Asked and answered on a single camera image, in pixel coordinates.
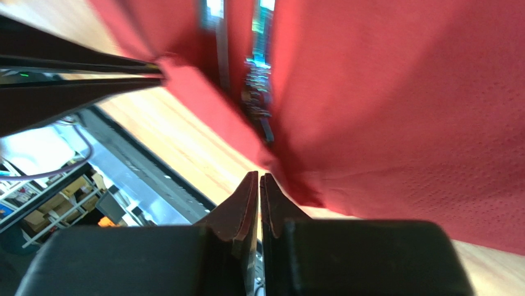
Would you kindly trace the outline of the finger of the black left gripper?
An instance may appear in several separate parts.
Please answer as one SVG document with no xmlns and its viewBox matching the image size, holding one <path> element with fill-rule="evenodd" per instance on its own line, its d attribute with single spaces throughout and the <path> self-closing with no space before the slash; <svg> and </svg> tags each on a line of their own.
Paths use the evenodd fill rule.
<svg viewBox="0 0 525 296">
<path fill-rule="evenodd" d="M 1 16 L 1 68 L 160 75 L 153 63 L 106 54 Z"/>
<path fill-rule="evenodd" d="M 160 78 L 110 78 L 2 84 L 1 136 L 38 128 L 107 97 L 162 82 Z"/>
</svg>

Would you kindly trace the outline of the red paper napkin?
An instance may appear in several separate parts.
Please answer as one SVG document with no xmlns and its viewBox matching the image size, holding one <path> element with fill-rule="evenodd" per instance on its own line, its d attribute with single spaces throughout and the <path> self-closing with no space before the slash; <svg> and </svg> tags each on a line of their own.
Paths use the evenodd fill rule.
<svg viewBox="0 0 525 296">
<path fill-rule="evenodd" d="M 274 141 L 240 109 L 254 1 L 227 1 L 230 93 L 197 1 L 94 1 L 121 50 L 302 205 L 422 219 L 524 253 L 524 2 L 278 1 Z"/>
</svg>

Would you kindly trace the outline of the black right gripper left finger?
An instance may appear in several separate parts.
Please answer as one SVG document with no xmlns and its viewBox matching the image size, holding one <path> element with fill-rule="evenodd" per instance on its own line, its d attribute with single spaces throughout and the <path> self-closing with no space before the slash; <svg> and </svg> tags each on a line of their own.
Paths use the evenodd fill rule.
<svg viewBox="0 0 525 296">
<path fill-rule="evenodd" d="M 253 295 L 258 173 L 192 225 L 69 228 L 32 261 L 17 295 Z"/>
</svg>

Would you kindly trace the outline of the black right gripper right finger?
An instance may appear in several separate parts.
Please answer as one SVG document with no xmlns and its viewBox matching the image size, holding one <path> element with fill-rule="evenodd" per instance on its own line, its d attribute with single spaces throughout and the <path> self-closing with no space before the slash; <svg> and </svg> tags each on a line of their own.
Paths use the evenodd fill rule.
<svg viewBox="0 0 525 296">
<path fill-rule="evenodd" d="M 313 219 L 260 180 L 267 295 L 473 295 L 444 230 L 422 220 Z"/>
</svg>

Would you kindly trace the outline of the silver table knife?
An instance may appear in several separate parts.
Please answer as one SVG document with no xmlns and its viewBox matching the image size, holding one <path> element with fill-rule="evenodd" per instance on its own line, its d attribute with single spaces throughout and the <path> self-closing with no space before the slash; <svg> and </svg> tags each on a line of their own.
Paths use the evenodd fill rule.
<svg viewBox="0 0 525 296">
<path fill-rule="evenodd" d="M 226 1 L 202 0 L 200 5 L 201 26 L 215 34 L 221 88 L 230 91 L 229 53 L 227 38 Z"/>
</svg>

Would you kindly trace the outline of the iridescent rainbow spoon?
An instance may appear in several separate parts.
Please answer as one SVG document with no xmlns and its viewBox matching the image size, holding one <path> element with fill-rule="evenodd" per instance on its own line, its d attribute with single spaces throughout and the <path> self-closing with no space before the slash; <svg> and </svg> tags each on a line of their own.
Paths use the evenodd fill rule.
<svg viewBox="0 0 525 296">
<path fill-rule="evenodd" d="M 261 128 L 262 138 L 268 144 L 274 141 L 269 119 L 272 102 L 269 48 L 274 18 L 274 1 L 255 1 L 251 32 L 251 55 L 245 59 L 247 73 L 244 78 L 242 102 L 250 120 Z"/>
</svg>

